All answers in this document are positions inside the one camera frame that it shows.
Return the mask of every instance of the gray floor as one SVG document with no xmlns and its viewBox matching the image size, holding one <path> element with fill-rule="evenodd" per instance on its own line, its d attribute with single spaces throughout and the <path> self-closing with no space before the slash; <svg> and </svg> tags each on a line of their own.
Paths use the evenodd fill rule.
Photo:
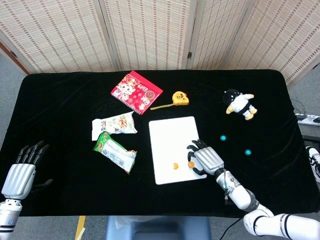
<svg viewBox="0 0 320 240">
<path fill-rule="evenodd" d="M 0 147 L 2 146 L 24 76 L 20 70 L 0 54 Z M 320 115 L 319 93 L 320 67 L 314 69 L 301 82 L 289 89 L 290 97 L 302 102 L 308 114 L 315 115 Z M 303 106 L 300 103 L 292 101 L 292 104 L 302 111 Z M 301 132 L 305 135 L 320 137 L 319 129 L 320 127 L 301 127 Z M 301 214 L 301 216 L 320 221 L 319 213 Z M 86 230 L 82 239 L 104 239 L 106 220 L 106 216 L 87 216 L 84 224 Z M 237 219 L 211 217 L 212 239 L 219 239 L 225 229 L 235 220 Z M 12 235 L 12 240 L 72 240 L 75 238 L 77 224 L 78 216 L 20 217 Z M 245 230 L 242 221 L 240 221 L 230 228 L 224 239 L 276 240 L 283 238 L 252 236 Z"/>
</svg>

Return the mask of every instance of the yellow tape measure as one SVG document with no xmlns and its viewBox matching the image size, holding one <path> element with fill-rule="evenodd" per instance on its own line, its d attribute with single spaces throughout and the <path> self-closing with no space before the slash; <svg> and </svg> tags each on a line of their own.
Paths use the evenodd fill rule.
<svg viewBox="0 0 320 240">
<path fill-rule="evenodd" d="M 179 106 L 179 105 L 188 105 L 189 104 L 189 98 L 187 98 L 187 94 L 185 94 L 182 91 L 176 91 L 172 96 L 172 104 L 162 105 L 162 106 L 156 106 L 151 107 L 150 110 L 156 110 L 160 108 L 166 108 L 171 106 Z"/>
</svg>

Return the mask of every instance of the green snack package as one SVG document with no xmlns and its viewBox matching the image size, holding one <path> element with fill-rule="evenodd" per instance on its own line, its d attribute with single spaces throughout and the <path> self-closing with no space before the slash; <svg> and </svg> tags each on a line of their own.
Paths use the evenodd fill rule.
<svg viewBox="0 0 320 240">
<path fill-rule="evenodd" d="M 127 174 L 130 173 L 137 155 L 137 152 L 134 150 L 127 151 L 118 142 L 113 140 L 106 131 L 103 131 L 99 135 L 93 150 L 109 158 L 125 170 Z"/>
</svg>

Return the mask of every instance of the power strip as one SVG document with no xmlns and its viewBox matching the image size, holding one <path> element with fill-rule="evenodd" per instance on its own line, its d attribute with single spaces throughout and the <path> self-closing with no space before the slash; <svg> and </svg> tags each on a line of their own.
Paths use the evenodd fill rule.
<svg viewBox="0 0 320 240">
<path fill-rule="evenodd" d="M 295 116 L 298 119 L 298 124 L 320 126 L 320 116 L 300 113 L 296 113 Z"/>
</svg>

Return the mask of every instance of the woven panel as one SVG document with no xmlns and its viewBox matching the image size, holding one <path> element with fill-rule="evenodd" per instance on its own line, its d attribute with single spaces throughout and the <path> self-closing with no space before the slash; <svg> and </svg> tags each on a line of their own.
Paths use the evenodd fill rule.
<svg viewBox="0 0 320 240">
<path fill-rule="evenodd" d="M 0 31 L 38 73 L 114 71 L 92 0 L 2 0 Z"/>
<path fill-rule="evenodd" d="M 104 0 L 121 68 L 181 69 L 190 1 Z"/>
<path fill-rule="evenodd" d="M 218 69 L 228 54 L 244 15 L 247 0 L 207 0 L 202 15 L 192 69 Z"/>
<path fill-rule="evenodd" d="M 275 69 L 288 84 L 319 54 L 320 0 L 257 0 L 227 69 Z"/>
</svg>

